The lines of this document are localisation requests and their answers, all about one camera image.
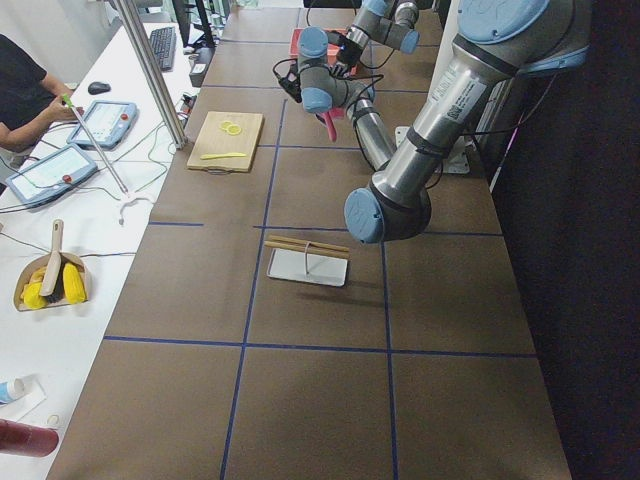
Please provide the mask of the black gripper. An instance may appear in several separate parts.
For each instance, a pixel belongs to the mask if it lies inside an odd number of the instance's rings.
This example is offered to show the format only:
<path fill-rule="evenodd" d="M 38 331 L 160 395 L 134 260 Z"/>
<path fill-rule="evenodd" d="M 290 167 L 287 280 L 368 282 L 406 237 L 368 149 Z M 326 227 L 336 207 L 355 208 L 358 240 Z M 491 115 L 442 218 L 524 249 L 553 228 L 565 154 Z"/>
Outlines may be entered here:
<path fill-rule="evenodd" d="M 277 67 L 284 63 L 288 64 L 288 71 L 284 75 L 281 75 L 277 71 Z M 272 73 L 280 88 L 284 90 L 296 103 L 301 103 L 302 89 L 297 60 L 295 58 L 288 58 L 277 61 L 272 67 Z"/>
<path fill-rule="evenodd" d="M 336 61 L 333 65 L 334 75 L 348 75 L 359 62 L 366 43 L 343 42 L 338 46 Z"/>

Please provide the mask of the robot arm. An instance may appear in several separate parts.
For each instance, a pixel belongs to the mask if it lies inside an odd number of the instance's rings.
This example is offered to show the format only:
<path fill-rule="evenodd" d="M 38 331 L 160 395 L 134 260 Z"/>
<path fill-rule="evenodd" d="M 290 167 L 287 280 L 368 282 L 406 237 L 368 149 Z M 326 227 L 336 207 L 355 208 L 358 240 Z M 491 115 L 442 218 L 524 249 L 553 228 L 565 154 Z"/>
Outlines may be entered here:
<path fill-rule="evenodd" d="M 365 1 L 344 34 L 308 26 L 297 41 L 299 103 L 316 116 L 344 110 L 374 170 L 344 205 L 346 226 L 362 243 L 407 239 L 426 228 L 426 183 L 498 83 L 573 69 L 588 51 L 589 1 L 462 1 L 452 58 L 395 145 L 372 91 L 348 73 L 371 41 L 413 53 L 419 10 L 415 1 Z"/>
<path fill-rule="evenodd" d="M 415 30 L 418 19 L 416 1 L 363 1 L 346 33 L 334 42 L 339 50 L 332 67 L 333 75 L 346 76 L 370 41 L 412 54 L 420 39 Z"/>

